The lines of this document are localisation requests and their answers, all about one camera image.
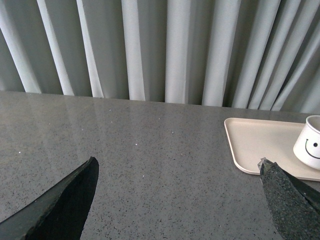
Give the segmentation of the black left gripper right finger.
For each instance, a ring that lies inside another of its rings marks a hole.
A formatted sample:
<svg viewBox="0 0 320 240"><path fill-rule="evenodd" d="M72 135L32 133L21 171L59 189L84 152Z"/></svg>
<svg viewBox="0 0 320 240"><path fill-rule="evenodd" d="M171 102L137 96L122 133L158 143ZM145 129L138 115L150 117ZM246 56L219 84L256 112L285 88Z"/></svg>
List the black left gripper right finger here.
<svg viewBox="0 0 320 240"><path fill-rule="evenodd" d="M272 221L284 240L320 238L320 192L263 157L260 180Z"/></svg>

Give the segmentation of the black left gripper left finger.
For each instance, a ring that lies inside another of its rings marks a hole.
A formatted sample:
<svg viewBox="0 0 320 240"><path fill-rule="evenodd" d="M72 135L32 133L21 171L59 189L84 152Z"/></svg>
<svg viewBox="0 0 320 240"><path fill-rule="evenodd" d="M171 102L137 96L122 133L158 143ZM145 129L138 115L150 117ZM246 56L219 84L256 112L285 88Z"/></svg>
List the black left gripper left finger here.
<svg viewBox="0 0 320 240"><path fill-rule="evenodd" d="M99 177L91 157L36 200L0 224L2 240L78 240Z"/></svg>

